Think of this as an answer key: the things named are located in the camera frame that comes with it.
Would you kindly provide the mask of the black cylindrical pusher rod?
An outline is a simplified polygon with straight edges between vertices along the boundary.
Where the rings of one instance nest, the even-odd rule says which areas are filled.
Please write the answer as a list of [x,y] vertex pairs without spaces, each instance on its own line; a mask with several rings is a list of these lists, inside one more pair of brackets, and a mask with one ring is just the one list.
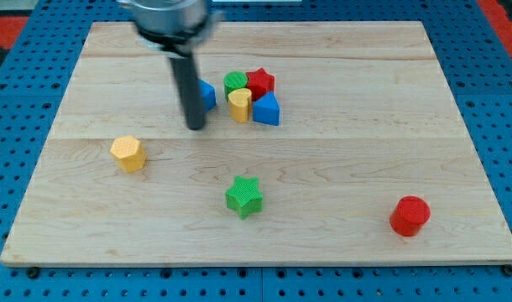
[[185,124],[190,130],[206,126],[206,109],[201,96],[200,79],[192,53],[169,57]]

